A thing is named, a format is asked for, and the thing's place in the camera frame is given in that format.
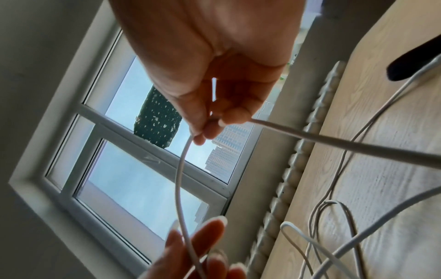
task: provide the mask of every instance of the tangled cable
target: tangled cable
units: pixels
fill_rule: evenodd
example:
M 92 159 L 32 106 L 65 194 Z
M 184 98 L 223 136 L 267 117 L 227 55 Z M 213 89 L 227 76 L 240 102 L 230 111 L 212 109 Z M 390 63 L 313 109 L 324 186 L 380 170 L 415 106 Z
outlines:
M 271 130 L 275 130 L 284 134 L 288 134 L 293 137 L 297 138 L 303 138 L 308 141 L 317 142 L 326 144 L 329 146 L 341 148 L 344 150 L 342 153 L 342 156 L 340 157 L 339 165 L 337 168 L 336 173 L 334 174 L 334 177 L 332 178 L 332 181 L 325 193 L 325 195 L 320 199 L 320 201 L 315 205 L 315 207 L 312 210 L 312 213 L 308 219 L 308 234 L 309 236 L 305 235 L 298 227 L 296 227 L 294 224 L 290 222 L 283 222 L 280 226 L 281 232 L 283 235 L 287 238 L 287 240 L 290 242 L 290 244 L 302 255 L 304 262 L 302 264 L 299 279 L 303 278 L 303 275 L 305 273 L 305 268 L 308 267 L 312 279 L 318 279 L 322 276 L 325 276 L 328 279 L 328 276 L 326 274 L 326 271 L 331 267 L 332 264 L 334 264 L 338 269 L 340 269 L 342 272 L 346 274 L 351 279 L 366 279 L 366 275 L 363 271 L 362 266 L 362 260 L 361 260 L 361 250 L 359 247 L 360 242 L 362 242 L 365 238 L 367 238 L 369 235 L 373 234 L 375 231 L 377 231 L 381 226 L 383 226 L 386 222 L 388 222 L 390 219 L 394 218 L 398 213 L 405 210 L 406 208 L 423 201 L 425 199 L 428 199 L 430 197 L 433 197 L 435 195 L 441 194 L 441 186 L 438 186 L 434 189 L 427 190 L 425 192 L 422 192 L 420 194 L 417 194 L 403 202 L 401 202 L 399 205 L 394 207 L 392 210 L 384 214 L 380 219 L 378 219 L 376 222 L 374 222 L 370 227 L 363 230 L 360 233 L 356 233 L 354 221 L 352 220 L 351 213 L 349 209 L 342 204 L 339 201 L 332 200 L 331 195 L 332 191 L 335 188 L 335 185 L 338 181 L 338 178 L 342 172 L 343 163 L 346 157 L 346 154 L 348 151 L 354 152 L 354 153 L 361 153 L 365 155 L 370 155 L 374 157 L 380 157 L 385 159 L 391 159 L 395 161 L 410 163 L 414 165 L 421 165 L 421 166 L 427 166 L 431 168 L 441 169 L 441 156 L 435 155 L 435 154 L 427 154 L 427 153 L 421 153 L 421 152 L 414 152 L 409 150 L 403 150 L 403 149 L 396 149 L 396 148 L 389 148 L 389 147 L 382 147 L 382 146 L 376 146 L 371 144 L 364 144 L 356 142 L 361 134 L 364 132 L 367 132 L 368 129 L 372 126 L 372 124 L 383 114 L 384 111 L 386 111 L 396 100 L 398 100 L 400 97 L 404 96 L 403 92 L 409 87 L 411 83 L 413 83 L 417 78 L 419 78 L 421 75 L 429 71 L 430 69 L 435 68 L 441 63 L 441 55 L 438 55 L 435 57 L 432 61 L 430 61 L 427 65 L 422 67 L 418 72 L 416 72 L 409 80 L 407 80 L 406 83 L 403 84 L 403 86 L 398 89 L 397 92 L 395 92 L 392 97 L 373 115 L 373 117 L 356 133 L 356 135 L 350 140 L 343 140 L 338 139 L 334 137 L 327 137 L 322 135 L 315 135 L 310 134 L 308 132 L 300 131 L 297 129 L 285 127 L 282 125 L 278 125 L 275 123 L 257 120 L 257 119 L 251 119 L 250 122 L 269 128 Z M 184 221 L 184 214 L 182 211 L 182 205 L 181 205 L 181 181 L 182 181 L 182 173 L 184 169 L 185 164 L 185 156 L 188 152 L 188 149 L 193 141 L 193 136 L 190 136 L 188 141 L 185 144 L 185 147 L 182 151 L 181 158 L 179 160 L 179 164 L 176 170 L 176 179 L 175 179 L 175 204 L 176 204 L 176 211 L 178 215 L 178 221 L 179 225 L 181 226 L 182 236 L 184 237 L 185 244 L 187 246 L 188 253 L 190 255 L 190 258 L 195 265 L 195 269 L 199 273 L 199 276 L 201 279 L 207 279 L 205 276 L 205 273 L 202 269 L 202 265 L 199 261 L 199 257 L 197 256 L 191 240 L 190 236 L 187 230 L 187 227 L 185 225 Z M 317 241 L 314 240 L 315 236 L 317 235 L 318 230 L 318 222 L 320 220 L 320 214 L 323 211 L 324 208 L 326 208 L 329 205 L 336 204 L 341 207 L 343 210 L 346 220 L 348 222 L 350 231 L 351 231 L 351 239 L 346 242 L 344 245 L 340 246 L 334 253 L 331 253 L 326 248 L 321 246 Z M 294 231 L 296 231 L 302 238 L 304 238 L 306 241 L 308 241 L 308 246 L 306 248 L 306 253 L 304 253 L 292 239 L 289 238 L 289 236 L 286 234 L 284 229 L 286 227 L 291 227 Z M 318 261 L 320 262 L 319 269 L 314 273 L 312 270 L 312 266 L 309 263 L 308 256 L 311 251 L 311 246 L 314 249 L 314 252 L 316 254 L 316 257 Z M 342 257 L 345 253 L 347 253 L 349 250 L 354 249 L 354 257 L 356 260 L 356 269 L 357 269 L 357 275 L 355 275 L 353 272 L 351 272 L 340 260 L 339 258 Z M 323 253 L 327 259 L 322 261 L 318 251 Z

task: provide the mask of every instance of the building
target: building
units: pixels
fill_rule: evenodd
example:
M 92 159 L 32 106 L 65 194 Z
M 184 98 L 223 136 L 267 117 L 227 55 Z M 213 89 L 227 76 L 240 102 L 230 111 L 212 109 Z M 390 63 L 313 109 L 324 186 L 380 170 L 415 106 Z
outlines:
M 205 169 L 214 177 L 228 183 L 239 160 L 239 154 L 226 148 L 216 147 L 205 162 Z
M 212 140 L 212 143 L 240 155 L 247 143 L 248 136 L 251 133 L 253 126 L 254 124 L 249 122 L 238 125 L 229 125 L 225 127 L 220 135 Z

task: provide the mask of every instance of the table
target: table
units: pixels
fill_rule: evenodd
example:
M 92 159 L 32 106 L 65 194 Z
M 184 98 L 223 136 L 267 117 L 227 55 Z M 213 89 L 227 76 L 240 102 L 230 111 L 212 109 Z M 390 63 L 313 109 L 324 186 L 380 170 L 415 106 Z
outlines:
M 403 84 L 388 81 L 387 65 L 441 34 L 441 1 L 397 0 L 353 51 L 321 134 L 350 139 Z M 364 142 L 441 154 L 441 70 L 394 104 Z M 307 219 L 324 194 L 342 151 L 316 144 L 286 216 L 307 232 Z M 345 203 L 358 231 L 400 201 L 441 184 L 441 171 L 355 154 L 333 198 Z M 327 208 L 319 225 L 321 243 L 334 251 L 350 238 L 337 207 Z M 305 249 L 306 242 L 291 233 Z M 368 278 L 439 278 L 441 274 L 441 196 L 407 209 L 362 242 Z M 311 254 L 313 268 L 318 262 Z M 342 261 L 355 272 L 352 252 Z M 262 279 L 297 278 L 298 252 L 279 234 Z M 345 278 L 337 268 L 330 278 Z

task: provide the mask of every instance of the patterned fabric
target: patterned fabric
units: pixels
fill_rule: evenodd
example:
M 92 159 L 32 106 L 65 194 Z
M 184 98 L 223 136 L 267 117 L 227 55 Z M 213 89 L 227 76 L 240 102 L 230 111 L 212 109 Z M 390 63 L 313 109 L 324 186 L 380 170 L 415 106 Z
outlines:
M 153 86 L 136 118 L 134 134 L 166 148 L 178 131 L 182 117 L 172 104 Z

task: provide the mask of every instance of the wood grain surface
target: wood grain surface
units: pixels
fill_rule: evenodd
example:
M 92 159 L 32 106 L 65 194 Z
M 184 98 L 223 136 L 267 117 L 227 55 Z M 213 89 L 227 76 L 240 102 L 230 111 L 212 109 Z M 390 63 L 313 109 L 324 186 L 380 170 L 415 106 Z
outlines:
M 350 139 L 403 84 L 386 78 L 394 59 L 441 34 L 441 1 L 397 0 L 353 51 L 322 135 Z M 372 127 L 364 142 L 441 154 L 441 71 L 414 84 Z M 342 151 L 316 144 L 286 221 L 307 232 L 307 219 L 324 194 Z M 337 183 L 333 198 L 346 204 L 358 231 L 387 210 L 424 189 L 441 185 L 441 171 L 355 154 Z M 306 242 L 290 234 L 302 248 Z M 334 251 L 349 237 L 339 208 L 327 208 L 320 242 Z M 368 278 L 441 277 L 441 196 L 404 211 L 362 242 Z M 318 267 L 310 257 L 313 268 Z M 342 257 L 355 271 L 352 252 Z M 297 278 L 302 258 L 279 234 L 263 279 Z M 330 278 L 345 278 L 335 267 Z

